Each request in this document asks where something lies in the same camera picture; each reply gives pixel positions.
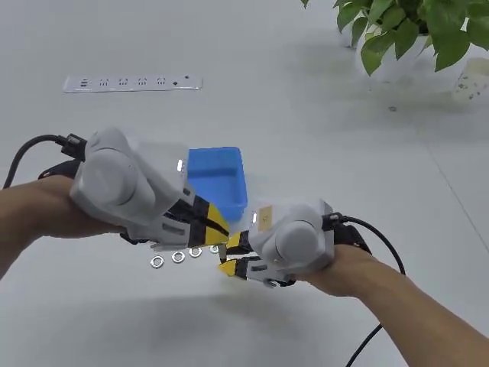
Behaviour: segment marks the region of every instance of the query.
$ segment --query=black strap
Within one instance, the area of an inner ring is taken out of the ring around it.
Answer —
[[[80,163],[82,163],[82,161],[73,159],[72,161],[66,161],[57,164],[56,166],[48,168],[42,174],[40,174],[38,180],[49,176],[55,176],[55,175],[60,175],[60,176],[74,179]]]

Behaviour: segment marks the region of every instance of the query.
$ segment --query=metal washer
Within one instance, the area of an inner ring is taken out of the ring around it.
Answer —
[[[157,256],[154,256],[151,260],[150,260],[150,265],[152,268],[154,269],[159,269],[163,266],[163,264],[165,263],[165,260],[164,258],[162,258],[161,256],[157,255]]]
[[[219,253],[219,247],[217,245],[213,245],[213,246],[209,247],[209,251],[211,252],[211,254],[218,254]]]
[[[202,249],[200,247],[189,248],[189,255],[192,258],[198,258],[202,254]]]
[[[183,260],[185,260],[185,254],[181,251],[175,251],[172,255],[171,255],[171,259],[173,260],[173,262],[175,264],[181,264],[183,262]]]

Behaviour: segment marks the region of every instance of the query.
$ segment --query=potted plant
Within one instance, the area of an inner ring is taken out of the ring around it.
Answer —
[[[471,44],[489,50],[489,0],[337,0],[334,8],[340,32],[351,27],[353,47],[367,32],[361,62],[368,75],[391,47],[399,60],[419,37],[422,50],[435,49],[435,71],[457,63]]]

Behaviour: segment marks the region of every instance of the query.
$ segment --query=blue container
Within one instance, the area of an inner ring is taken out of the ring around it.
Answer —
[[[190,149],[188,180],[197,194],[237,222],[248,205],[243,161],[238,148]]]

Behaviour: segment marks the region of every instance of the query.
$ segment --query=white power strip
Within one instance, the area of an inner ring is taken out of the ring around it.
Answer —
[[[140,92],[161,90],[197,90],[202,88],[202,78],[185,75],[139,76],[68,76],[65,93]]]

